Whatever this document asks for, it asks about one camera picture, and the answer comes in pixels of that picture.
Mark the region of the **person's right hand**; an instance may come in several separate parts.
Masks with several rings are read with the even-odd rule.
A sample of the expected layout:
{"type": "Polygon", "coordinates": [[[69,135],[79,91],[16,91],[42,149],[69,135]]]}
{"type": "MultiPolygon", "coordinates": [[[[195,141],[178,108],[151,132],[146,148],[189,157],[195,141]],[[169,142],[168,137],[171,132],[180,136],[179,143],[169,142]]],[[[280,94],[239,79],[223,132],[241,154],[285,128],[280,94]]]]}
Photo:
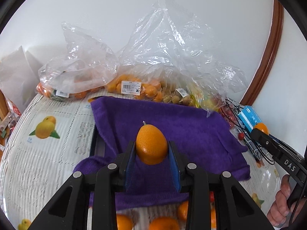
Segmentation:
{"type": "MultiPolygon", "coordinates": [[[[279,229],[279,226],[286,227],[287,219],[286,217],[289,214],[293,213],[295,208],[295,203],[292,204],[291,208],[287,205],[287,199],[290,196],[291,186],[289,183],[289,175],[285,174],[281,180],[281,188],[275,196],[275,201],[271,205],[270,210],[267,213],[267,219],[270,221],[272,226],[275,229],[279,229]]],[[[293,220],[295,221],[297,216],[300,214],[300,211],[303,209],[303,206],[306,204],[306,197],[302,198],[297,206],[297,209],[294,214],[293,220]]],[[[301,221],[301,224],[298,228],[295,229],[306,229],[306,212],[304,213],[304,219],[301,221]]]]}

